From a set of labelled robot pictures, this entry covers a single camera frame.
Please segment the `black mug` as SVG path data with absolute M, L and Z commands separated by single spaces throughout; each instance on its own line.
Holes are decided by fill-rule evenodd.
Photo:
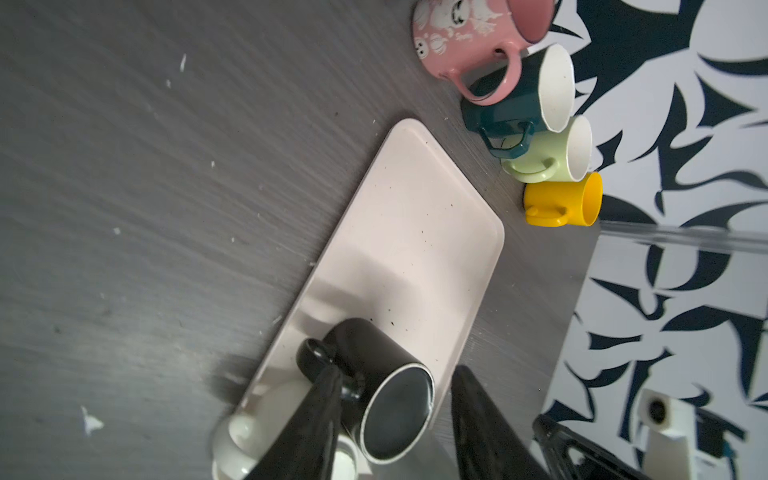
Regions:
M 373 322 L 350 318 L 322 339 L 305 339 L 296 364 L 312 382 L 328 366 L 340 370 L 341 423 L 369 462 L 400 460 L 426 431 L 435 405 L 433 375 Z

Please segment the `dark green mug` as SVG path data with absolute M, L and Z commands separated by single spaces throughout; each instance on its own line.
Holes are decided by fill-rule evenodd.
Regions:
M 527 153 L 538 132 L 563 131 L 575 101 L 574 66 L 563 46 L 553 44 L 525 57 L 522 66 L 518 84 L 500 102 L 479 106 L 461 101 L 465 128 L 480 135 L 499 159 Z

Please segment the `yellow mug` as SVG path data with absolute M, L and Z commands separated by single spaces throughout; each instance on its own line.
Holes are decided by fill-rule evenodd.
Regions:
M 592 172 L 580 182 L 528 184 L 523 205 L 530 225 L 556 228 L 565 225 L 590 227 L 602 208 L 602 176 Z

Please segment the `light green mug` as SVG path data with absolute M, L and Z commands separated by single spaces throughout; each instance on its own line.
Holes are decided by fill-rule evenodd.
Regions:
M 562 132 L 536 132 L 525 154 L 502 159 L 501 165 L 523 183 L 579 182 L 589 171 L 592 149 L 591 124 L 577 115 Z

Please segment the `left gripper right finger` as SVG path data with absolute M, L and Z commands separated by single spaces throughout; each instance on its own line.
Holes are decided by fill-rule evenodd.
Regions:
M 455 368 L 451 417 L 462 479 L 547 479 L 471 369 Z

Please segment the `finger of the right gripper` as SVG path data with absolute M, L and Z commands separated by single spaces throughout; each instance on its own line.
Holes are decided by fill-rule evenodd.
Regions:
M 601 446 L 546 415 L 540 414 L 536 418 L 533 431 L 553 479 L 649 479 Z

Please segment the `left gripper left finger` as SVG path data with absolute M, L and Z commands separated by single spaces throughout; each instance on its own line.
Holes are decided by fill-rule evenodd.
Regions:
M 335 366 L 313 382 L 290 381 L 267 391 L 254 413 L 259 430 L 247 479 L 330 479 L 340 433 L 342 374 Z

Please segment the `beige plastic tray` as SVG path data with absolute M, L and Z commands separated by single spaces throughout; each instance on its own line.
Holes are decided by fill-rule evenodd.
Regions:
M 363 318 L 432 373 L 435 405 L 427 431 L 449 390 L 503 244 L 501 220 L 427 127 L 415 119 L 398 122 L 235 413 L 274 386 L 310 382 L 296 364 L 300 344 L 324 338 L 346 319 Z

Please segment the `pink ghost print mug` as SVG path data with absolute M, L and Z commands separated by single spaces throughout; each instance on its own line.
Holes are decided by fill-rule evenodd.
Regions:
M 553 0 L 422 0 L 412 15 L 412 38 L 423 67 L 451 81 L 479 106 L 503 100 L 519 82 L 522 52 L 541 41 L 555 15 Z M 461 76 L 497 60 L 507 61 L 495 90 L 476 95 Z

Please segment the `white cream mug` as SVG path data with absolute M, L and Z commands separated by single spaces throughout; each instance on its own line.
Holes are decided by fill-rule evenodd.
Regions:
M 247 479 L 245 475 L 255 466 L 261 451 L 259 430 L 254 405 L 244 407 L 225 418 L 217 427 L 212 444 L 214 477 L 216 479 Z M 358 455 L 352 441 L 341 433 L 335 451 L 330 479 L 356 479 L 359 477 Z

